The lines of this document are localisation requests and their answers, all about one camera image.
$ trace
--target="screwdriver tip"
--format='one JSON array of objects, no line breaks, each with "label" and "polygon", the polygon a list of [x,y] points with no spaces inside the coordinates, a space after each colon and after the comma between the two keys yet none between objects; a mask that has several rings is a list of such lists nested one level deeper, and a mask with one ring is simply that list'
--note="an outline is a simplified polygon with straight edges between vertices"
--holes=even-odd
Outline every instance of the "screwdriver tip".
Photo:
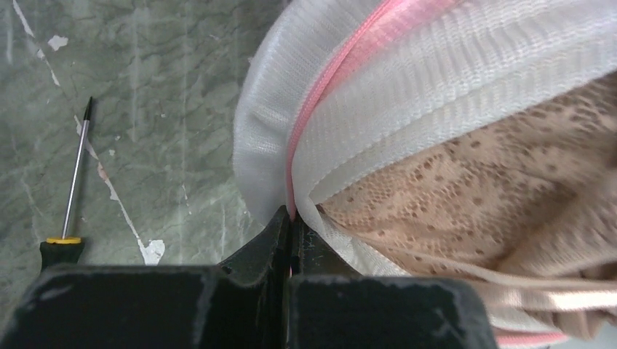
[{"label": "screwdriver tip", "polygon": [[84,113],[84,121],[88,120],[90,121],[90,114],[92,114],[92,101],[94,99],[92,97],[90,97],[90,99],[88,100],[88,105],[86,106],[86,112]]}]

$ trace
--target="yellow ring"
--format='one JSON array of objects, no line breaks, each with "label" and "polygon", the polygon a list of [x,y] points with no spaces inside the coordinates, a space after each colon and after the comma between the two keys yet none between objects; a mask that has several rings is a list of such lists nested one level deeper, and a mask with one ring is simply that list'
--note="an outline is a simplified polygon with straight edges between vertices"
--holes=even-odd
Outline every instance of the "yellow ring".
[{"label": "yellow ring", "polygon": [[48,244],[79,244],[81,243],[81,238],[47,238]]}]

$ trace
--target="screwdriver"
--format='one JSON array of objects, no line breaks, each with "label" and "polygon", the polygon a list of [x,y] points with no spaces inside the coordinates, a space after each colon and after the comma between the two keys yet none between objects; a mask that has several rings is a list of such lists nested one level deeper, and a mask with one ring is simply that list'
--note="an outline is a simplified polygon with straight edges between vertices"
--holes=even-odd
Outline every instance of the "screwdriver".
[{"label": "screwdriver", "polygon": [[62,236],[60,238],[48,238],[46,241],[41,242],[41,246],[39,247],[41,251],[41,271],[60,263],[76,264],[81,253],[84,251],[85,245],[81,238],[68,236],[68,226],[71,222],[71,211],[73,210],[73,201],[75,199],[77,177],[79,169],[81,168],[81,160],[84,157],[84,148],[86,145],[91,113],[92,97],[88,100],[88,106],[86,106],[86,111],[84,113],[84,121],[81,125],[81,137],[79,138],[79,148],[77,148],[77,160],[75,160],[75,169],[73,170],[71,191],[68,194],[68,203],[66,204]]}]

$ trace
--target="black handle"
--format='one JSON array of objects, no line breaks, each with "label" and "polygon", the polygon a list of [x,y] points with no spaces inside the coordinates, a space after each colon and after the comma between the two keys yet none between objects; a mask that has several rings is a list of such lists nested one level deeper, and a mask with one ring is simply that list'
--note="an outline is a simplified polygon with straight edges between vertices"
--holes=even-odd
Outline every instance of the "black handle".
[{"label": "black handle", "polygon": [[50,244],[41,242],[41,272],[52,265],[60,263],[76,264],[81,253],[84,251],[85,244],[80,241],[76,244]]}]

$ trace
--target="screwdriver handle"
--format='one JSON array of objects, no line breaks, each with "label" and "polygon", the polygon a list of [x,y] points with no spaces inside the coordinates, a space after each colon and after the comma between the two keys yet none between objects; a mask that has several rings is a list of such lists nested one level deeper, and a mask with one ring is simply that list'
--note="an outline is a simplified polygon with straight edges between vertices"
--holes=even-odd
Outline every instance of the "screwdriver handle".
[{"label": "screwdriver handle", "polygon": [[41,272],[56,264],[76,264],[84,247],[80,238],[48,238],[41,242]]}]

